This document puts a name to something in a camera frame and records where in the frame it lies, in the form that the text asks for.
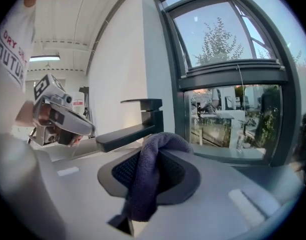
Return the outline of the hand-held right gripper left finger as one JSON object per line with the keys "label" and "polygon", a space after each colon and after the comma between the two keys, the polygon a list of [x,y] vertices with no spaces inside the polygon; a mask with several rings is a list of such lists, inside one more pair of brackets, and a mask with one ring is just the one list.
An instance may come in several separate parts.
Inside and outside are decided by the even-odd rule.
{"label": "hand-held right gripper left finger", "polygon": [[74,147],[51,149],[53,165],[77,212],[74,240],[135,240],[108,224],[111,218],[120,214],[124,199],[110,196],[97,178],[103,165],[132,151],[134,148],[128,147],[78,155]]}

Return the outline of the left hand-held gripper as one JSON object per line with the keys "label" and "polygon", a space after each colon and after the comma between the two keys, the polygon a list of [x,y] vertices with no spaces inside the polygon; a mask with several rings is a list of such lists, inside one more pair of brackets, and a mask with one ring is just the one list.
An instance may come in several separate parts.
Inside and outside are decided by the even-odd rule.
{"label": "left hand-held gripper", "polygon": [[[58,142],[75,146],[81,136],[90,136],[95,126],[72,109],[72,96],[66,93],[61,82],[51,73],[46,74],[34,87],[32,140],[41,146]],[[51,106],[47,119],[42,118],[44,104]]]}

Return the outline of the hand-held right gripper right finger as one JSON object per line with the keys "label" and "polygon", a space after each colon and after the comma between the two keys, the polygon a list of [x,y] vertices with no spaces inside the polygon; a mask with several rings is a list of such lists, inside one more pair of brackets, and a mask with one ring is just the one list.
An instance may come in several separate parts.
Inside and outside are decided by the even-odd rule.
{"label": "hand-held right gripper right finger", "polygon": [[172,151],[201,181],[185,202],[161,206],[136,240],[259,240],[277,227],[304,184],[290,166],[230,166]]}

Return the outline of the dark blue cloth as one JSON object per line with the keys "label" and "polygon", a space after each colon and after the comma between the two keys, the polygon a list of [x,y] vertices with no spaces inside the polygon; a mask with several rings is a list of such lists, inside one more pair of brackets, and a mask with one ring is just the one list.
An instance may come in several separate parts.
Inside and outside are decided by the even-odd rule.
{"label": "dark blue cloth", "polygon": [[157,210],[156,197],[160,180],[157,157],[161,148],[194,154],[189,142],[175,133],[160,132],[143,141],[136,175],[123,209],[132,221],[148,222]]}

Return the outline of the black faucet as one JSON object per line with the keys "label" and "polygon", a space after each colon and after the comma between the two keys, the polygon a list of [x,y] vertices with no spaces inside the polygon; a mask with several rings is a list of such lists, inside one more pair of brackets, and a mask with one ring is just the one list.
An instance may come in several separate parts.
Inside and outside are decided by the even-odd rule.
{"label": "black faucet", "polygon": [[123,100],[121,103],[138,102],[141,110],[140,124],[127,127],[95,138],[97,148],[101,152],[110,152],[133,143],[151,134],[164,131],[162,100],[157,98],[141,98]]}

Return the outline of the person's left forearm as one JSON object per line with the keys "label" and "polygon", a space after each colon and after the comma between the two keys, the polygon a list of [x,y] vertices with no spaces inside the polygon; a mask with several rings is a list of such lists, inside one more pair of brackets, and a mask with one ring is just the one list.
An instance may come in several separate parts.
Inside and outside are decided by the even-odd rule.
{"label": "person's left forearm", "polygon": [[34,127],[33,116],[34,103],[31,100],[27,100],[16,117],[15,125],[19,127]]}

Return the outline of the ceiling light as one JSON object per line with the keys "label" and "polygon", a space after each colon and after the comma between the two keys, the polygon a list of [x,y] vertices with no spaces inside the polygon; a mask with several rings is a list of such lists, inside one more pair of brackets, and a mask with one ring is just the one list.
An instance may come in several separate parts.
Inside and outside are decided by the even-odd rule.
{"label": "ceiling light", "polygon": [[29,59],[29,62],[42,62],[42,61],[59,61],[59,55],[40,55],[40,56],[32,56]]}

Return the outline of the black bag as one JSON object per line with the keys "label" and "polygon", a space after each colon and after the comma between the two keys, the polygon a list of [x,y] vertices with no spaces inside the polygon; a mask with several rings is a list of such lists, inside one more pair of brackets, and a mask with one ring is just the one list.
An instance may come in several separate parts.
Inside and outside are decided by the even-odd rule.
{"label": "black bag", "polygon": [[299,173],[300,179],[306,184],[306,113],[302,117],[298,143],[293,152],[291,163],[296,173]]}

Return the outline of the green tree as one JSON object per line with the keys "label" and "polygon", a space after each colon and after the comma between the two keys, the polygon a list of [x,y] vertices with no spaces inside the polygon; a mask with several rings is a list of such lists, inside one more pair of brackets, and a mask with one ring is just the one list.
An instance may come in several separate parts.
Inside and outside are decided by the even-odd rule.
{"label": "green tree", "polygon": [[241,59],[244,47],[237,42],[235,35],[225,29],[220,17],[217,17],[217,22],[213,25],[204,24],[206,31],[203,36],[202,52],[194,55],[197,66]]}

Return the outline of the dark window frame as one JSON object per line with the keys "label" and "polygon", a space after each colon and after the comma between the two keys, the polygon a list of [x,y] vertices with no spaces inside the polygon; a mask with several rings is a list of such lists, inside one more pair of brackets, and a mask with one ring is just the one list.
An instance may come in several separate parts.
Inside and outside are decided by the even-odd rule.
{"label": "dark window frame", "polygon": [[[175,131],[194,153],[238,166],[291,162],[300,131],[296,63],[278,28],[281,0],[157,0],[170,58]],[[241,59],[196,65],[204,23],[220,17]]]}

